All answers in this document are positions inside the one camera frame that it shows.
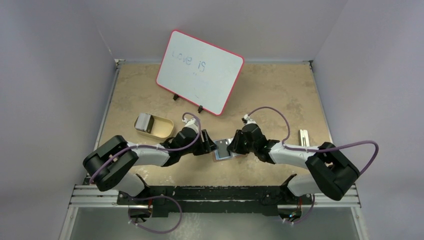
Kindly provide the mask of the dark credit card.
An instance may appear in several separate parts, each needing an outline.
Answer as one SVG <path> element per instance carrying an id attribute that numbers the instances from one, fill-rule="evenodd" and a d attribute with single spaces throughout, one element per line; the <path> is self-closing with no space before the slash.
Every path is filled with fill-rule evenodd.
<path id="1" fill-rule="evenodd" d="M 215 150 L 215 155 L 220 158 L 227 158 L 231 156 L 231 153 L 228 151 L 228 141 L 227 139 L 220 139 L 214 142 L 217 146 Z"/>

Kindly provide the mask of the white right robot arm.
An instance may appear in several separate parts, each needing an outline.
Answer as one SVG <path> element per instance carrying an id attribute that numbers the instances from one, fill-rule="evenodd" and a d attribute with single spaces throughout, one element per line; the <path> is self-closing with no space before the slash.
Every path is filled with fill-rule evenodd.
<path id="1" fill-rule="evenodd" d="M 288 204 L 306 194 L 324 194 L 339 201 L 360 176 L 358 168 L 334 145 L 324 142 L 313 148 L 286 144 L 268 139 L 255 123 L 238 129 L 227 146 L 229 152 L 239 155 L 254 154 L 269 164 L 284 164 L 307 169 L 308 174 L 292 175 L 283 184 L 280 196 Z"/>

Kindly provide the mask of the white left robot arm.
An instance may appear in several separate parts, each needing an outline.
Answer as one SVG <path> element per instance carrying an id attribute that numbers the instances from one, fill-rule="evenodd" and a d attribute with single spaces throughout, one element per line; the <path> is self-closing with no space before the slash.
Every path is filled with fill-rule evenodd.
<path id="1" fill-rule="evenodd" d="M 116 135 L 90 153 L 82 165 L 90 175 L 90 184 L 99 191 L 118 190 L 142 205 L 148 201 L 149 191 L 145 181 L 130 172 L 133 166 L 169 167 L 185 155 L 200 156 L 217 149 L 205 129 L 183 127 L 176 136 L 156 145 L 131 143 Z"/>

